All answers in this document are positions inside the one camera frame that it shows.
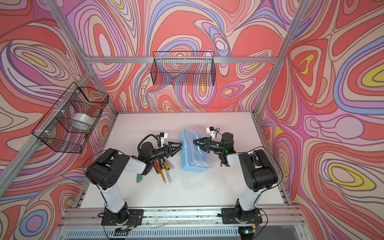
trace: swirling colorful backdrop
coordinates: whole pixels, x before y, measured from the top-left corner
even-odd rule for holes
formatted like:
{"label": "swirling colorful backdrop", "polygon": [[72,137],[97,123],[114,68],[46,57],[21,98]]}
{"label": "swirling colorful backdrop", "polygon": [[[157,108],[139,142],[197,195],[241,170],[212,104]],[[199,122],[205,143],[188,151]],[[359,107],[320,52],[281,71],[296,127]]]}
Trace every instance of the swirling colorful backdrop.
{"label": "swirling colorful backdrop", "polygon": [[[84,69],[40,0],[0,1],[0,169]],[[0,198],[0,239],[48,239],[85,181],[83,162],[99,151],[113,114],[103,113],[82,154],[45,145]]]}
{"label": "swirling colorful backdrop", "polygon": [[[297,1],[64,2],[90,56],[151,56],[205,51],[216,56],[276,56]],[[94,64],[118,111],[250,111],[271,65],[218,64],[214,87],[153,86],[150,64]]]}
{"label": "swirling colorful backdrop", "polygon": [[384,239],[383,54],[383,1],[314,1],[258,110],[314,239]]}

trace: white arm segment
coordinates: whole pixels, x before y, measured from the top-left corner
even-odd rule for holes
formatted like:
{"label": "white arm segment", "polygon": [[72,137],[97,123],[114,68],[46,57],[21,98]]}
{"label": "white arm segment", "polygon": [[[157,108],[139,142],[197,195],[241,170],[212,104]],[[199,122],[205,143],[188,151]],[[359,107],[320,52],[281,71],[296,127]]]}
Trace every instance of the white arm segment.
{"label": "white arm segment", "polygon": [[216,129],[214,129],[213,127],[206,127],[205,128],[205,131],[207,132],[208,135],[210,135],[212,137],[212,139],[215,139],[216,138]]}
{"label": "white arm segment", "polygon": [[[227,156],[227,162],[231,167],[241,167],[239,160],[239,153],[229,154]],[[257,202],[260,200],[262,193],[267,189],[260,189],[257,192],[246,187],[243,195],[239,198],[239,203],[244,211],[250,211],[256,208]]]}
{"label": "white arm segment", "polygon": [[131,157],[128,160],[127,165],[125,165],[124,170],[130,171],[130,172],[135,172],[137,174],[142,174],[144,172],[145,167],[146,167],[145,163]]}
{"label": "white arm segment", "polygon": [[160,133],[160,146],[162,147],[164,144],[164,140],[168,137],[168,133],[164,132],[164,137],[161,136],[161,133]]}
{"label": "white arm segment", "polygon": [[112,187],[107,188],[107,190],[100,189],[101,194],[103,195],[107,205],[105,206],[109,211],[117,213],[119,212],[125,204],[125,201],[122,199],[119,186],[114,184]]}
{"label": "white arm segment", "polygon": [[260,189],[257,192],[253,192],[253,190],[246,187],[244,189],[243,195],[239,198],[239,203],[241,208],[244,211],[250,211],[256,208],[257,202],[260,200],[262,193],[267,189]]}
{"label": "white arm segment", "polygon": [[231,167],[241,167],[239,153],[232,153],[227,155],[227,162]]}

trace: black wire basket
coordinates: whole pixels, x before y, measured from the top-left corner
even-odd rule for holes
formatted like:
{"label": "black wire basket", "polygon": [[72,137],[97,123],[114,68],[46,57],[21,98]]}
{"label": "black wire basket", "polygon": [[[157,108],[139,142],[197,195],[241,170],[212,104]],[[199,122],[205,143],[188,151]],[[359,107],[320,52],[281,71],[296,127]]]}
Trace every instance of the black wire basket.
{"label": "black wire basket", "polygon": [[82,153],[108,101],[108,94],[102,91],[77,86],[48,126],[35,131],[49,112],[32,134],[55,152]]}
{"label": "black wire basket", "polygon": [[215,85],[212,51],[155,51],[153,58],[153,85]]}

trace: roll of tape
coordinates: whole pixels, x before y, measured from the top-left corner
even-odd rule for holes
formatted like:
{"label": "roll of tape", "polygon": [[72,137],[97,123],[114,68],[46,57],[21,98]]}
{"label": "roll of tape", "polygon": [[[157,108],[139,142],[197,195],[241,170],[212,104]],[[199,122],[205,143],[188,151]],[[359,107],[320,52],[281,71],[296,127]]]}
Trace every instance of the roll of tape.
{"label": "roll of tape", "polygon": [[71,118],[78,122],[85,123],[85,124],[79,124],[75,121],[71,122],[72,127],[81,131],[89,131],[94,123],[93,118],[91,118],[90,116],[84,113],[75,113]]}

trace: screwdriver shaft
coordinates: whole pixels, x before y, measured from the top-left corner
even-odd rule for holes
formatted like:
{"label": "screwdriver shaft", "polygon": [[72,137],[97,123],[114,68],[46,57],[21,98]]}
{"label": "screwdriver shaft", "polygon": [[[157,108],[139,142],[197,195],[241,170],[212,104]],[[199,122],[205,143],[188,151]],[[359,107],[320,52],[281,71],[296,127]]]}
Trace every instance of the screwdriver shaft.
{"label": "screwdriver shaft", "polygon": [[166,170],[166,174],[167,174],[168,182],[172,183],[172,178],[170,177],[170,174],[167,170]]}
{"label": "screwdriver shaft", "polygon": [[164,174],[163,174],[162,171],[160,171],[160,174],[161,174],[161,177],[163,178],[164,183],[167,183],[167,182],[166,182],[166,178],[164,178]]}

